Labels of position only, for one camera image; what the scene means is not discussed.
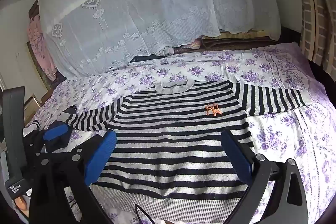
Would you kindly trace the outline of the person's left hand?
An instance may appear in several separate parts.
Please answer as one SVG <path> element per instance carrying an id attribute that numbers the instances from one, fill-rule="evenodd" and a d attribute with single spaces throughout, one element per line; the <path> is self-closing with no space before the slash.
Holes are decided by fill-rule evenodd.
<path id="1" fill-rule="evenodd" d="M 18 209 L 26 216 L 29 217 L 29 208 L 23 196 L 19 196 L 14 200 Z"/>

